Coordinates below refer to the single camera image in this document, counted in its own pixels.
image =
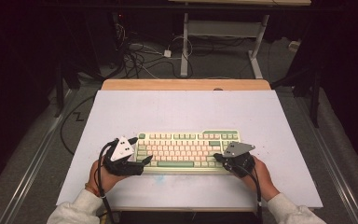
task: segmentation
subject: desk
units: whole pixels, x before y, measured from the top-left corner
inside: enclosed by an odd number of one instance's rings
[[[235,128],[242,142],[256,146],[252,154],[268,165],[278,189],[294,203],[322,207],[279,99],[263,82],[267,84],[264,80],[215,79],[105,81],[57,203],[75,199],[101,148],[115,137],[133,137],[145,130]],[[169,91],[155,91],[161,86]],[[216,87],[226,91],[210,91]],[[134,91],[138,88],[148,91]],[[232,175],[133,176],[120,181],[107,199],[121,211],[254,211],[256,204],[255,194]]]
[[[263,5],[263,6],[309,6],[310,0],[170,0],[173,2],[183,2],[185,4],[205,3],[205,4],[234,4],[234,5]],[[189,35],[213,35],[213,36],[237,36],[255,37],[253,50],[248,51],[250,64],[252,65],[255,78],[263,78],[260,66],[257,62],[257,52],[266,31],[269,15],[264,15],[261,22],[237,22],[237,21],[190,21],[188,13],[185,13],[183,31],[183,53],[181,61],[181,77],[187,77],[188,63],[188,36]]]

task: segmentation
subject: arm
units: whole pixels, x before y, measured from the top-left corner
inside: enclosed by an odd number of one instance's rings
[[[256,176],[256,170],[261,197],[267,202],[269,211],[278,223],[324,223],[306,206],[297,206],[287,199],[284,194],[280,193],[272,183],[266,164],[257,157],[254,157],[254,159],[255,168],[252,173]],[[255,191],[255,182],[250,176],[247,175],[241,178],[241,181]]]
[[[53,223],[88,223],[99,224],[100,219],[96,217],[96,211],[103,204],[99,198],[96,179],[98,161],[95,161],[89,171],[89,182],[82,189],[73,203],[62,203],[57,206],[48,218],[48,224]],[[109,174],[104,167],[101,168],[101,179],[105,192],[112,189],[115,184],[126,178],[126,176],[116,176]]]

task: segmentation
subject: black glove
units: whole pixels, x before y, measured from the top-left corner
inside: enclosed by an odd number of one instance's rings
[[[242,178],[248,174],[251,174],[255,167],[255,160],[249,152],[241,154],[234,158],[224,158],[222,154],[215,153],[214,158],[216,161],[221,162],[223,167]]]
[[[131,145],[137,142],[138,138],[129,139]],[[144,167],[150,163],[153,156],[146,157],[141,162],[136,161],[127,161],[130,157],[124,157],[117,161],[111,161],[113,152],[116,149],[118,144],[118,139],[111,142],[111,147],[107,150],[106,155],[103,160],[103,166],[106,170],[112,175],[141,175],[144,172]]]

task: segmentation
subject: wire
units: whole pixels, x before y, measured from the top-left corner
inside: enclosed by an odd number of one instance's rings
[[[245,70],[247,67],[249,67],[249,65],[250,64],[252,64],[252,61],[254,60],[255,58],[253,58],[253,59],[250,59],[249,60],[249,62],[240,70],[240,79],[242,78],[242,75],[241,75],[241,72],[243,71],[243,70]]]
[[[71,110],[71,112],[69,112],[69,114],[65,117],[65,119],[62,122],[61,128],[60,128],[60,138],[62,141],[63,146],[65,147],[65,149],[71,154],[71,155],[75,155],[75,152],[72,151],[65,143],[65,140],[63,139],[63,134],[62,134],[62,130],[63,130],[63,125],[66,123],[66,121],[69,119],[69,117],[75,112],[75,110],[77,110],[81,105],[83,105],[84,103],[86,103],[88,100],[93,99],[95,97],[95,95],[86,98],[85,100],[83,100],[79,105],[77,105],[73,110]]]
[[[255,182],[255,187],[256,187],[256,192],[257,192],[257,218],[258,218],[258,223],[262,224],[263,223],[263,211],[261,209],[261,190],[260,190],[260,184],[258,183],[258,176],[257,176],[257,172],[255,170],[255,175],[256,177],[254,177],[251,173],[249,173],[249,171],[247,171],[245,168],[237,165],[238,168],[242,169],[248,176],[250,176],[252,178],[252,180]]]
[[[124,44],[124,40],[126,39],[126,29],[124,29],[124,27],[118,23],[116,23],[115,26],[117,26],[119,28],[117,38],[121,39],[121,44],[118,46],[118,48],[120,49],[121,46],[123,46],[123,44]]]
[[[110,205],[109,205],[109,202],[107,201],[106,199],[106,195],[104,193],[104,189],[103,189],[103,182],[102,182],[102,179],[101,179],[101,167],[103,166],[102,165],[102,162],[103,162],[103,153],[104,151],[108,148],[108,147],[111,147],[112,146],[112,143],[113,142],[110,142],[110,143],[107,143],[103,149],[101,150],[100,152],[100,156],[98,158],[98,168],[97,168],[97,176],[98,176],[98,182],[95,182],[97,184],[97,187],[98,187],[98,191],[100,192],[100,197],[103,199],[103,204],[106,208],[106,211],[110,211]],[[115,223],[115,221],[113,220],[113,215],[112,215],[112,212],[110,213],[107,213],[107,215],[109,216],[109,219],[112,223]]]
[[[247,40],[248,38],[235,38],[235,39],[212,39],[210,37],[208,38],[201,38],[198,36],[190,36],[191,38],[194,38],[195,40],[199,40],[199,41],[203,41],[203,42],[207,42],[208,44],[210,44],[211,46],[205,46],[205,45],[197,45],[194,44],[194,40],[192,40],[193,44],[192,44],[192,48],[193,48],[193,55],[195,56],[199,56],[199,57],[204,57],[204,56],[208,56],[210,54],[212,54],[216,49],[224,49],[224,48],[228,48],[228,47],[237,47],[240,46],[245,40]],[[233,41],[232,43],[229,44],[225,44],[223,42],[227,42],[227,41]],[[199,54],[199,53],[195,53],[195,49],[196,48],[201,48],[201,49],[207,49],[210,48],[208,52],[203,53],[203,54]]]
[[[272,2],[275,3],[275,5],[280,6],[275,0],[272,0]]]
[[[143,48],[147,48],[147,49],[152,49],[153,51],[142,51],[142,53],[154,53],[154,54],[159,54],[159,55],[162,55],[162,53],[160,53],[160,52],[158,52],[156,49],[153,49],[153,48],[151,48],[151,47],[148,47],[148,46],[146,46],[146,45],[141,45],[141,44],[130,44],[130,46],[131,45],[135,45],[135,46],[142,46],[140,49],[138,49],[138,50],[136,50],[136,51],[140,51],[141,49],[143,49]]]
[[[151,68],[151,67],[154,67],[154,66],[156,66],[156,65],[158,65],[158,64],[160,64],[160,63],[169,63],[169,64],[171,65],[171,68],[172,68],[172,73],[173,73],[173,75],[175,76],[175,69],[174,69],[173,63],[170,63],[170,62],[159,62],[159,63],[155,63],[155,64],[153,64],[153,65],[150,65],[150,66],[146,67],[146,69],[149,69],[149,68]]]
[[[173,41],[175,41],[175,40],[177,40],[177,39],[180,39],[180,38],[186,40],[186,41],[188,42],[188,44],[190,44],[190,53],[187,54],[187,57],[188,57],[188,56],[190,56],[191,53],[193,52],[193,45],[191,44],[191,42],[190,42],[189,39],[187,39],[187,38],[185,38],[184,36],[181,36],[181,35],[180,35],[180,36],[177,36],[176,38],[174,38],[174,39],[172,40],[172,43],[173,43]]]

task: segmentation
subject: dark background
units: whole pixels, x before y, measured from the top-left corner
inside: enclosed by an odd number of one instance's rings
[[[98,76],[99,65],[117,61],[110,14],[65,11],[63,16],[38,4],[0,0],[0,173],[29,126],[48,106],[58,63],[68,68],[67,74],[84,71]],[[330,7],[343,1],[312,4]],[[171,40],[182,29],[182,17],[175,13],[123,16],[131,29],[161,41]],[[321,71],[322,87],[358,153],[358,1],[349,1],[342,13],[311,17],[285,12],[272,15],[268,23],[267,41],[303,40],[288,76],[310,64]],[[67,74],[67,82],[75,87],[76,79]],[[288,84],[310,87],[312,83],[313,75],[307,74]]]

